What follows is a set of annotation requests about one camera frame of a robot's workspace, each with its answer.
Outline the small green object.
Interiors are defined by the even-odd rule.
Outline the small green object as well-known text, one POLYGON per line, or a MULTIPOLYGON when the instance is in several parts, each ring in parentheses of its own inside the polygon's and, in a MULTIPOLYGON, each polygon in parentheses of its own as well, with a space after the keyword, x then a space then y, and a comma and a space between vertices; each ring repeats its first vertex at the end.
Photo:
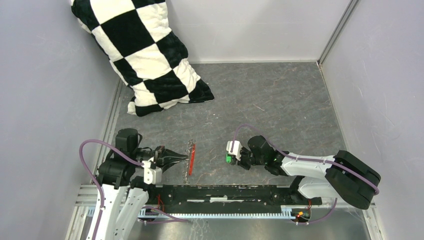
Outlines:
POLYGON ((226 160, 226 162, 228 164, 231 164, 231 162, 232 162, 232 156, 230 154, 227 154, 226 157, 225 157, 225 160, 226 160))

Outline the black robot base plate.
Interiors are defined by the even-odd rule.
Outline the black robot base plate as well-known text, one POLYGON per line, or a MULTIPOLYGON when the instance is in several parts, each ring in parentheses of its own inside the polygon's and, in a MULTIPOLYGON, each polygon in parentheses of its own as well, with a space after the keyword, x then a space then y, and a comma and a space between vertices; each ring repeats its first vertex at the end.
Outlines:
POLYGON ((157 185, 148 190, 148 205, 168 214, 268 214, 282 206, 319 206, 287 185, 157 185))

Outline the metal key holder red handle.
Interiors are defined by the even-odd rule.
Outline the metal key holder red handle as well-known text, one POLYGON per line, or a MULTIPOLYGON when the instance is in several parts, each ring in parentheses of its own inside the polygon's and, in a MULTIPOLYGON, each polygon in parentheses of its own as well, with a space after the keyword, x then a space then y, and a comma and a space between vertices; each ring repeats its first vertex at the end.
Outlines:
POLYGON ((193 173, 194 168, 194 161, 195 161, 195 154, 196 154, 196 141, 194 139, 191 139, 188 141, 188 148, 187 148, 187 161, 186 161, 186 171, 183 177, 183 183, 188 184, 189 180, 188 178, 193 173))

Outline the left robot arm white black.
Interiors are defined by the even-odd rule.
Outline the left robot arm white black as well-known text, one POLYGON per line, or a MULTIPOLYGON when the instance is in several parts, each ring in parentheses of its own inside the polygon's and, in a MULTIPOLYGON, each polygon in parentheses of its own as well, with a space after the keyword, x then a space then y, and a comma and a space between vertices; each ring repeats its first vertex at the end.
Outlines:
POLYGON ((126 240, 136 221, 146 225, 157 223, 152 218, 140 217, 141 210, 153 216, 166 216, 167 223, 185 222, 148 204, 157 198, 156 185, 161 182, 163 172, 188 156, 163 145, 155 149, 140 147, 142 139, 136 129, 124 128, 118 131, 115 145, 98 139, 85 140, 80 145, 79 157, 85 168, 86 144, 98 143, 109 148, 97 174, 89 174, 97 188, 97 197, 88 240, 126 240))

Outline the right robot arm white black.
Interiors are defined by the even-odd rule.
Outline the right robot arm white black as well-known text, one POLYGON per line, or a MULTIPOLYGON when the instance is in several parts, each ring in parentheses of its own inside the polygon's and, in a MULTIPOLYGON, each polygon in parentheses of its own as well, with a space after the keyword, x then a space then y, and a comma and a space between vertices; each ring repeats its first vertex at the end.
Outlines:
POLYGON ((313 198, 338 198, 367 210, 379 194, 381 175, 346 150, 328 156, 298 155, 274 149, 262 135, 247 143, 248 147, 243 147, 238 140, 228 141, 227 163, 245 170, 263 166, 272 175, 295 177, 288 191, 295 204, 313 198))

